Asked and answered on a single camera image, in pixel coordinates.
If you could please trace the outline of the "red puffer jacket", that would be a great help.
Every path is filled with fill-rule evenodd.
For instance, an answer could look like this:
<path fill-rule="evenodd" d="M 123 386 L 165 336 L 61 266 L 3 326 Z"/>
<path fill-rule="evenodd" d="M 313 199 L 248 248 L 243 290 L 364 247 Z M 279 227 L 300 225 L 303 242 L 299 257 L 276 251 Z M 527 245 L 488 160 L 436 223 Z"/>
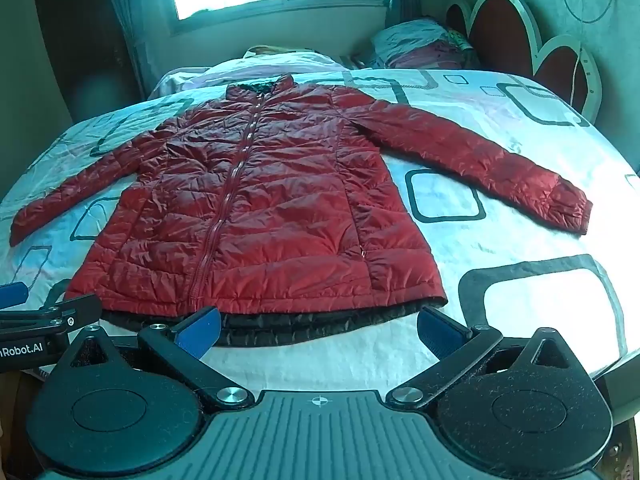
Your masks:
<path fill-rule="evenodd" d="M 447 296 L 382 151 L 478 188 L 547 228 L 588 230 L 586 193 L 447 118 L 359 89 L 232 84 L 142 132 L 17 211 L 11 246 L 129 178 L 67 296 L 178 320 L 331 314 Z"/>

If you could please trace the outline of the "patterned white bed cover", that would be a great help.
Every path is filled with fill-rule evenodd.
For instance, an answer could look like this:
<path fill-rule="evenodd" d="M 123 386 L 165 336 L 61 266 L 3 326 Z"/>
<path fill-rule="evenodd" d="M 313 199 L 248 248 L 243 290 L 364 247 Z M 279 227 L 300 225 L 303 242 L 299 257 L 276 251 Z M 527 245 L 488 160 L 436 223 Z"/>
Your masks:
<path fill-rule="evenodd" d="M 504 336 L 553 327 L 582 366 L 597 375 L 639 353 L 639 177 L 602 134 L 550 90 L 524 77 L 477 70 L 344 70 L 294 76 L 342 84 L 375 99 L 446 117 L 506 150 L 562 174 L 593 203 L 585 236 L 547 230 L 498 200 L 383 155 L 413 221 L 430 244 L 448 304 L 461 324 L 488 324 Z M 1 203 L 1 285 L 24 283 L 42 307 L 71 278 L 103 229 L 126 177 L 10 248 L 24 205 L 65 178 L 201 102 L 227 85 L 181 91 L 90 118 L 62 133 Z M 378 389 L 383 394 L 435 363 L 416 336 L 416 315 L 346 334 L 270 348 L 216 346 L 203 361 L 254 392 Z"/>

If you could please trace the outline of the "dark wooden wardrobe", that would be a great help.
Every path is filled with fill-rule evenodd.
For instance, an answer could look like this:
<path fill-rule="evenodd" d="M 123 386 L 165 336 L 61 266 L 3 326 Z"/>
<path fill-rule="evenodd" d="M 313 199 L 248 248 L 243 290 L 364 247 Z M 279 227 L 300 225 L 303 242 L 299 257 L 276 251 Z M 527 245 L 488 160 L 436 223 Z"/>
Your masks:
<path fill-rule="evenodd" d="M 73 122 L 142 100 L 112 0 L 35 0 L 35 5 Z"/>

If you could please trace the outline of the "pink crumpled blanket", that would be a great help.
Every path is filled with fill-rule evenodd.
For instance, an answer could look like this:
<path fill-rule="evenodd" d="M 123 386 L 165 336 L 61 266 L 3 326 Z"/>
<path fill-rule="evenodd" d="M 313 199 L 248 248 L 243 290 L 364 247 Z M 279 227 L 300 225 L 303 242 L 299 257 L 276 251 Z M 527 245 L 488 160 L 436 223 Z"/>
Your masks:
<path fill-rule="evenodd" d="M 345 65 L 313 50 L 256 58 L 232 58 L 212 67 L 180 67 L 170 70 L 155 85 L 149 100 L 238 81 L 342 70 L 346 70 Z"/>

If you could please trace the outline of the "folded grey pink bedding pile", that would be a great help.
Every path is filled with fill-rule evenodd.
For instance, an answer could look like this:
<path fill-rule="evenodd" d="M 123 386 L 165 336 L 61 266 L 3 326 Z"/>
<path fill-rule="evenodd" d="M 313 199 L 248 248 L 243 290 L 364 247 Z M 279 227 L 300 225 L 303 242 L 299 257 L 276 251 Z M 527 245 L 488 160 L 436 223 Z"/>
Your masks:
<path fill-rule="evenodd" d="M 480 61 L 461 32 L 434 18 L 400 23 L 378 32 L 371 40 L 369 61 L 376 68 L 452 68 L 475 70 Z"/>

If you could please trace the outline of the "colourful patterned pillow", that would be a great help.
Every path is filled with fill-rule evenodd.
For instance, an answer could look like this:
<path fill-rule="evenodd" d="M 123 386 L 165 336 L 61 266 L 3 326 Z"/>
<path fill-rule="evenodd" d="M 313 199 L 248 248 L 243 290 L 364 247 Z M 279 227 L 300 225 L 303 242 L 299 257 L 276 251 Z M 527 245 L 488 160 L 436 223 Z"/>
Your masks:
<path fill-rule="evenodd" d="M 256 56 L 290 54 L 296 52 L 309 52 L 309 49 L 258 44 L 257 46 L 248 48 L 243 54 L 243 58 L 256 58 Z"/>

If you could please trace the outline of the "red heart-shaped headboard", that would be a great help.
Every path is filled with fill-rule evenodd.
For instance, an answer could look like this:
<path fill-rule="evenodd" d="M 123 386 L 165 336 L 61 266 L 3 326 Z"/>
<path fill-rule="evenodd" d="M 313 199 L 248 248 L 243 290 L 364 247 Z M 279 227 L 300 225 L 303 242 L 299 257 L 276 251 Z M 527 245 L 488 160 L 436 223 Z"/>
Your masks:
<path fill-rule="evenodd" d="M 451 0 L 445 23 L 469 41 L 480 65 L 542 84 L 590 122 L 599 115 L 596 59 L 575 36 L 542 38 L 524 0 Z"/>

